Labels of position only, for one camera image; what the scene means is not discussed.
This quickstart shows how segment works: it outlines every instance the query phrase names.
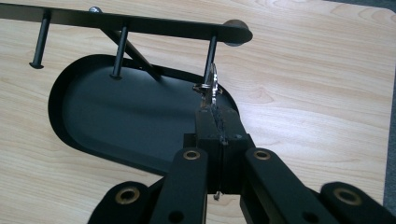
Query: metal rod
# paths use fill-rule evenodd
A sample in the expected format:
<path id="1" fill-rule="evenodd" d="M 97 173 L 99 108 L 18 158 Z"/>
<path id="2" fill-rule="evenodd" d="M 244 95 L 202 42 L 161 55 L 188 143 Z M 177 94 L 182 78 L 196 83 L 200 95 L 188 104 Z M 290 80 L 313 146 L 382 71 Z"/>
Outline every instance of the metal rod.
<path id="1" fill-rule="evenodd" d="M 207 58 L 206 58 L 206 66 L 205 66 L 205 73 L 204 73 L 204 83 L 208 83 L 209 79 L 209 74 L 210 74 L 210 67 L 212 63 L 215 60 L 215 52 L 216 52 L 216 45 L 218 43 L 218 37 L 216 35 L 212 35 L 212 38 L 210 38 L 210 44 L 209 44 L 209 51 L 207 53 Z"/>
<path id="2" fill-rule="evenodd" d="M 116 61 L 114 62 L 113 74 L 110 75 L 116 80 L 122 79 L 120 75 L 120 71 L 122 68 L 122 60 L 123 60 L 123 54 L 125 52 L 127 38 L 128 38 L 128 26 L 124 24 L 122 26 L 122 30 L 120 34 L 120 43 L 119 43 L 119 48 L 117 49 Z"/>
<path id="3" fill-rule="evenodd" d="M 43 21 L 41 22 L 40 33 L 38 34 L 37 45 L 35 46 L 35 57 L 33 62 L 29 63 L 35 69 L 41 69 L 44 66 L 41 65 L 43 60 L 44 48 L 46 47 L 47 35 L 50 28 L 50 14 L 44 13 Z"/>
<path id="4" fill-rule="evenodd" d="M 103 12 L 99 7 L 91 7 L 89 11 L 95 13 Z M 114 43 L 120 43 L 120 32 L 106 29 L 101 29 L 101 31 L 105 33 L 105 35 L 107 35 L 107 37 L 110 38 Z M 148 74 L 154 79 L 159 80 L 161 78 L 159 72 L 155 70 L 152 64 L 149 63 L 149 61 L 147 61 L 145 57 L 143 57 L 143 55 L 128 40 L 126 40 L 125 53 L 134 59 L 139 64 L 139 66 L 146 70 Z"/>

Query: wooden table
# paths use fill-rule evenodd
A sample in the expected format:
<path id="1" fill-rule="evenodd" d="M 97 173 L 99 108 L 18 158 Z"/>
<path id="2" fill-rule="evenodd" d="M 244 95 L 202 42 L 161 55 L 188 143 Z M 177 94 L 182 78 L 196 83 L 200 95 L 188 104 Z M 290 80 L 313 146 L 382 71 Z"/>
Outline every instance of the wooden table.
<path id="1" fill-rule="evenodd" d="M 219 82 L 258 147 L 276 152 L 314 190 L 355 185 L 382 202 L 396 59 L 393 12 L 324 1 L 49 1 L 14 4 L 166 19 L 244 21 L 241 47 L 218 45 Z M 56 77 L 89 54 L 115 55 L 100 31 L 51 25 L 42 70 L 29 66 L 39 23 L 0 20 L 0 223 L 86 223 L 120 182 L 160 177 L 64 144 L 47 103 Z M 129 35 L 149 61 L 202 74 L 208 43 Z M 214 202 L 207 223 L 243 223 L 237 196 Z"/>

